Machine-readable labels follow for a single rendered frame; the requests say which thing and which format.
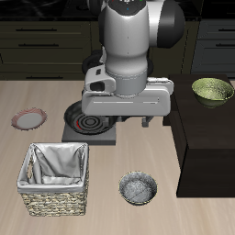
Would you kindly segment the dark wooden cabinet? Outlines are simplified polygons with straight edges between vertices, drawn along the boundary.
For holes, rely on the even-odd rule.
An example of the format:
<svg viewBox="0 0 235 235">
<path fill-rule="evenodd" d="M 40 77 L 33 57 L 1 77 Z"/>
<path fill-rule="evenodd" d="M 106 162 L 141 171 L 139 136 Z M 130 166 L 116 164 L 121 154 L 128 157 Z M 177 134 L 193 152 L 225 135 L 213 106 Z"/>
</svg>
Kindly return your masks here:
<svg viewBox="0 0 235 235">
<path fill-rule="evenodd" d="M 192 84 L 199 74 L 171 74 L 172 128 L 180 165 L 179 197 L 235 197 L 235 95 L 216 108 L 196 100 Z"/>
</svg>

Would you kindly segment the black kitchen countertop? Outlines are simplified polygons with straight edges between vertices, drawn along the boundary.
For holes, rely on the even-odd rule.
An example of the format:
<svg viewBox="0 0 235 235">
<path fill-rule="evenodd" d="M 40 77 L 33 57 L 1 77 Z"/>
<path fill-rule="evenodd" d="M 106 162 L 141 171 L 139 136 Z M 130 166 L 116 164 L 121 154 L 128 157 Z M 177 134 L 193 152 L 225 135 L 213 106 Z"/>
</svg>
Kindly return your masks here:
<svg viewBox="0 0 235 235">
<path fill-rule="evenodd" d="M 235 0 L 174 0 L 186 21 L 235 19 Z M 0 21 L 97 21 L 86 0 L 0 0 Z"/>
</svg>

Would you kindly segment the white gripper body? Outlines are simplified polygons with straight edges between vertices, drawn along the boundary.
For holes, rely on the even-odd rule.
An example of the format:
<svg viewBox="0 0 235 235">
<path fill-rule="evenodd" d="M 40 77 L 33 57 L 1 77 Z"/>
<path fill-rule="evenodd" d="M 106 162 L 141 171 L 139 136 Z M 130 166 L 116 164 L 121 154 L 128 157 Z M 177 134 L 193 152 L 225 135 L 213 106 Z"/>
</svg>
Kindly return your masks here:
<svg viewBox="0 0 235 235">
<path fill-rule="evenodd" d="M 171 110 L 171 94 L 174 84 L 167 78 L 147 79 L 145 89 L 132 96 L 118 96 L 114 83 L 104 81 L 104 91 L 92 91 L 84 87 L 82 111 L 88 116 L 156 116 L 164 117 Z"/>
</svg>

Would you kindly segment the black frying pan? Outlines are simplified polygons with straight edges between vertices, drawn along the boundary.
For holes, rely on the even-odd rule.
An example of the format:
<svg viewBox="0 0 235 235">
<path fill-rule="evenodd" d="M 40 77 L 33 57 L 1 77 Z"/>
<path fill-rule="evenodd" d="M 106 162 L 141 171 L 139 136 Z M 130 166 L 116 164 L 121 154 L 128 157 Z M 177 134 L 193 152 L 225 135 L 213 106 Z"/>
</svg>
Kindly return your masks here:
<svg viewBox="0 0 235 235">
<path fill-rule="evenodd" d="M 64 121 L 74 131 L 83 135 L 97 135 L 110 130 L 117 122 L 113 116 L 88 116 L 82 112 L 82 102 L 70 105 L 64 113 Z"/>
</svg>

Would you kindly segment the wicker basket with white liner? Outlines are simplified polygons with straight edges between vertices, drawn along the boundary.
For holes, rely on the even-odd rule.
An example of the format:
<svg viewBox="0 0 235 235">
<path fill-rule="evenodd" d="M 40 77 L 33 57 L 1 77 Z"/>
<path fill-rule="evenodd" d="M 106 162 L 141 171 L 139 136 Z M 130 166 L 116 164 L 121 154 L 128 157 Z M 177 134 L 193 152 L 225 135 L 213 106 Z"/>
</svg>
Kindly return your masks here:
<svg viewBox="0 0 235 235">
<path fill-rule="evenodd" d="M 32 143 L 17 178 L 34 217 L 82 216 L 89 185 L 89 146 L 81 142 Z"/>
</svg>

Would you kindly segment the black bowl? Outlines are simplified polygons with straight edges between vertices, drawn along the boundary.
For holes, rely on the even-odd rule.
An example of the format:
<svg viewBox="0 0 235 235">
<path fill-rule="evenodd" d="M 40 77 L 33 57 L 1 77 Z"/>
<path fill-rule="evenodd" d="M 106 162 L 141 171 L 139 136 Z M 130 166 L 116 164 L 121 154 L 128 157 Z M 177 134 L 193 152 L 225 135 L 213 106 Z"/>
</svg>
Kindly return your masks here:
<svg viewBox="0 0 235 235">
<path fill-rule="evenodd" d="M 147 173 L 134 171 L 126 173 L 118 183 L 121 196 L 133 206 L 150 203 L 157 195 L 158 185 Z"/>
</svg>

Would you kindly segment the green bowl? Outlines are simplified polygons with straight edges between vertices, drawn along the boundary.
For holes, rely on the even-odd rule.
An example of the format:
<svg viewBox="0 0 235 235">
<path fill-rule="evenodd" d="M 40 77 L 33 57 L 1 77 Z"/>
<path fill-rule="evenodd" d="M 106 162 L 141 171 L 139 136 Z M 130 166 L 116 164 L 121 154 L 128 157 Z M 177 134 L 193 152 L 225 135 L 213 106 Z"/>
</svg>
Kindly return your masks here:
<svg viewBox="0 0 235 235">
<path fill-rule="evenodd" d="M 229 83 L 218 78 L 200 78 L 193 82 L 196 100 L 207 108 L 216 108 L 227 103 L 235 94 Z"/>
</svg>

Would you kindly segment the dark grey stove plate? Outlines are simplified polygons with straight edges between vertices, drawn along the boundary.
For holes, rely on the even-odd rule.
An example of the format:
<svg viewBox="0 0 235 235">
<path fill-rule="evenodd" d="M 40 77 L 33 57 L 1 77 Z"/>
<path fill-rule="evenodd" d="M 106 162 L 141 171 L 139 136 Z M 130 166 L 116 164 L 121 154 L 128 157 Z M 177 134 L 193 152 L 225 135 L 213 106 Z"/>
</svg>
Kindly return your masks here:
<svg viewBox="0 0 235 235">
<path fill-rule="evenodd" d="M 116 126 L 98 135 L 84 135 L 64 125 L 62 142 L 86 142 L 88 145 L 116 145 Z"/>
</svg>

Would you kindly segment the white plate with pink rim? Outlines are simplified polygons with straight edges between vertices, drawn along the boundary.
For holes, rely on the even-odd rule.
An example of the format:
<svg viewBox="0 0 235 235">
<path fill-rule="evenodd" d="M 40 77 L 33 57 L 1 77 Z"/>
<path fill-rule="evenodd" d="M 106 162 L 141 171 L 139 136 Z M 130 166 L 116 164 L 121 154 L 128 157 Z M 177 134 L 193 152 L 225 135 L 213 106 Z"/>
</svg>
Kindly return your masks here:
<svg viewBox="0 0 235 235">
<path fill-rule="evenodd" d="M 16 113 L 11 119 L 11 126 L 19 130 L 37 129 L 47 120 L 47 117 L 45 111 L 32 107 Z"/>
</svg>

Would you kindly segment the dark grey kitchen cupboard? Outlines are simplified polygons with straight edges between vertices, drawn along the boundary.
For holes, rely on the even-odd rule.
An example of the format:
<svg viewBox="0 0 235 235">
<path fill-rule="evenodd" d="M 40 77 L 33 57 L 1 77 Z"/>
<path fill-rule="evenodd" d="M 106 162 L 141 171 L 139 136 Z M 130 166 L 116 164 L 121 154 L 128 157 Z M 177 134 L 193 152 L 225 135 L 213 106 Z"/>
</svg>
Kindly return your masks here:
<svg viewBox="0 0 235 235">
<path fill-rule="evenodd" d="M 235 80 L 235 19 L 200 22 L 191 73 L 224 73 Z"/>
</svg>

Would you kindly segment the dark olive kitchen cupboard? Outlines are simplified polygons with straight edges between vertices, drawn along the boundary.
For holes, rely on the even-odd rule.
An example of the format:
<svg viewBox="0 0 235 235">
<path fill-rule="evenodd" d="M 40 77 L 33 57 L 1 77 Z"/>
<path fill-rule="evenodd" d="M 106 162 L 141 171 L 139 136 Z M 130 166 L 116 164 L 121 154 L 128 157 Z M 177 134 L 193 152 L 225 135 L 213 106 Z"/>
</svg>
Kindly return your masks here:
<svg viewBox="0 0 235 235">
<path fill-rule="evenodd" d="M 149 49 L 154 77 L 191 71 L 198 27 L 187 21 L 172 48 Z M 0 21 L 0 80 L 83 80 L 83 61 L 100 48 L 95 21 Z"/>
</svg>

